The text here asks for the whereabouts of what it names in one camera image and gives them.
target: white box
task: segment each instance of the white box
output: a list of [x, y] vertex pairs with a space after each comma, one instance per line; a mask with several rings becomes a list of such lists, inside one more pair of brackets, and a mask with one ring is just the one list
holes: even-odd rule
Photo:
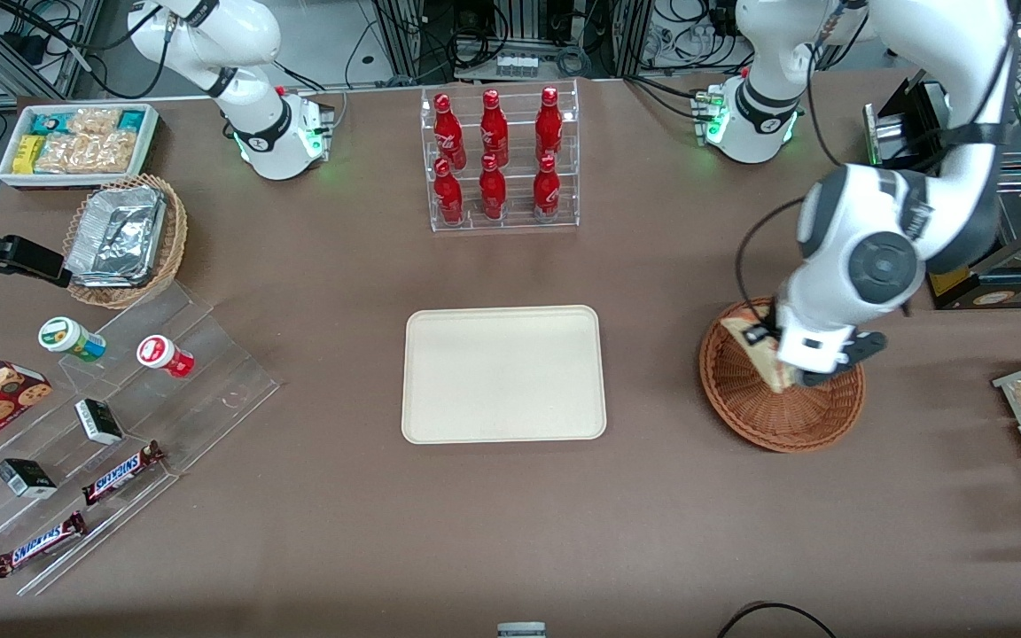
[[[64, 113], [80, 108], [144, 111], [144, 120], [141, 121], [141, 130], [137, 134], [137, 146], [133, 148], [133, 158], [129, 161], [129, 170], [125, 173], [91, 173], [80, 175], [13, 173], [11, 165], [15, 153], [17, 153], [17, 143], [19, 143], [23, 135], [30, 133], [34, 117], [46, 116], [46, 114], [52, 113]], [[158, 119], [157, 110], [146, 102], [78, 102], [77, 104], [60, 102], [60, 104], [26, 106], [20, 113], [17, 113], [15, 130], [10, 134], [10, 142], [3, 153], [3, 161], [0, 162], [0, 179], [4, 185], [26, 190], [100, 186], [116, 182], [118, 179], [137, 177], [137, 175], [141, 174], [145, 158], [149, 154], [149, 148], [152, 145], [152, 137], [155, 134], [155, 126], [157, 126]]]

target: brown tabletop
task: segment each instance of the brown tabletop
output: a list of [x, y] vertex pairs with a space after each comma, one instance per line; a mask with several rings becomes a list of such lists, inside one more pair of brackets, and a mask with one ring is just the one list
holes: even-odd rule
[[[835, 153], [863, 155], [860, 108], [903, 77], [815, 81]], [[989, 384], [1021, 369], [1021, 311], [937, 313], [921, 292], [877, 324], [890, 348], [855, 431], [762, 451], [714, 415], [695, 352], [736, 299], [742, 232], [830, 167], [810, 122], [740, 165], [622, 82], [580, 91], [581, 229], [485, 238], [429, 230], [417, 90], [353, 94], [333, 160], [286, 183], [239, 160], [211, 101], [159, 102], [152, 169], [191, 219], [181, 279], [286, 385], [45, 594], [0, 582], [0, 635], [694, 637], [758, 599], [849, 637], [1021, 635], [1021, 439]], [[4, 187], [0, 234], [60, 245], [81, 198]], [[797, 265], [794, 223], [758, 236], [752, 292]], [[603, 436], [404, 440], [409, 314], [567, 303], [600, 315]], [[60, 313], [108, 316], [0, 278], [0, 359], [56, 366], [34, 334]], [[818, 635], [758, 617], [733, 635]]]

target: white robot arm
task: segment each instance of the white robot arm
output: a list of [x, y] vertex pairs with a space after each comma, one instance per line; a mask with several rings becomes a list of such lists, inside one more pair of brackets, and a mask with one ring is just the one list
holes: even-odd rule
[[769, 322], [778, 358], [808, 385], [879, 351], [883, 336], [857, 326], [908, 301], [925, 267], [951, 272], [982, 257], [998, 229], [988, 186], [1000, 127], [989, 125], [1001, 125], [1008, 94], [1005, 0], [869, 0], [868, 11], [884, 44], [943, 85], [957, 135], [944, 139], [939, 178], [846, 164], [807, 195], [797, 227], [805, 262], [779, 288]]
[[258, 68], [279, 55], [281, 33], [271, 9], [252, 0], [139, 1], [129, 12], [130, 29], [158, 5], [166, 10], [135, 32], [133, 43], [150, 60], [163, 56], [167, 68], [214, 98], [260, 177], [294, 178], [326, 156], [320, 107], [280, 96]]

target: round wicker basket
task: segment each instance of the round wicker basket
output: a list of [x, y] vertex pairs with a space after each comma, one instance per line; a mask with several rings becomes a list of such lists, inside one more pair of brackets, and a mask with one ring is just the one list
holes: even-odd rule
[[[159, 233], [155, 274], [146, 286], [139, 288], [86, 288], [70, 284], [69, 295], [72, 295], [74, 299], [91, 305], [109, 307], [112, 310], [124, 310], [137, 299], [141, 299], [153, 291], [163, 290], [176, 278], [179, 262], [184, 258], [184, 242], [187, 240], [187, 212], [184, 210], [184, 202], [179, 201], [173, 187], [162, 179], [155, 178], [154, 175], [138, 175], [136, 178], [120, 179], [120, 181], [113, 182], [112, 185], [101, 186], [99, 190], [131, 189], [133, 186], [152, 186], [162, 191], [167, 197], [164, 227]], [[74, 220], [69, 223], [69, 231], [65, 234], [64, 242], [61, 243], [62, 254], [69, 254], [69, 247], [72, 246], [74, 238], [78, 235], [78, 224], [81, 223], [84, 211], [85, 202], [82, 202], [78, 206], [78, 214], [75, 214]]]
[[[767, 305], [770, 299], [753, 303]], [[862, 414], [863, 369], [857, 366], [818, 387], [771, 392], [720, 324], [744, 306], [738, 303], [718, 316], [700, 346], [700, 383], [712, 406], [743, 439], [775, 452], [814, 452], [837, 443]]]

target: red bottle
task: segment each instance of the red bottle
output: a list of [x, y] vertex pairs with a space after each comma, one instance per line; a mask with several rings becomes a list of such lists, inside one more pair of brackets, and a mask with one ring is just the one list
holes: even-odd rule
[[451, 168], [463, 170], [467, 165], [467, 153], [463, 150], [463, 127], [459, 118], [451, 112], [451, 98], [438, 94], [433, 99], [436, 104], [436, 145], [441, 156], [451, 162]]
[[534, 120], [534, 135], [538, 138], [538, 161], [546, 153], [558, 157], [562, 150], [562, 113], [558, 112], [558, 90], [547, 86], [542, 89], [542, 108], [538, 111], [538, 119]]
[[463, 224], [463, 190], [459, 181], [451, 175], [451, 165], [445, 158], [436, 158], [436, 182], [433, 189], [439, 202], [440, 215], [443, 224], [458, 226]]
[[506, 213], [507, 182], [499, 170], [494, 153], [483, 156], [483, 174], [479, 177], [479, 190], [483, 193], [483, 214], [498, 222]]
[[558, 189], [562, 182], [554, 173], [554, 156], [544, 154], [538, 165], [538, 175], [534, 177], [534, 217], [543, 224], [549, 224], [558, 214]]
[[507, 116], [499, 108], [499, 92], [483, 91], [483, 119], [479, 121], [483, 137], [483, 152], [494, 153], [499, 165], [510, 161], [510, 137], [507, 135]]

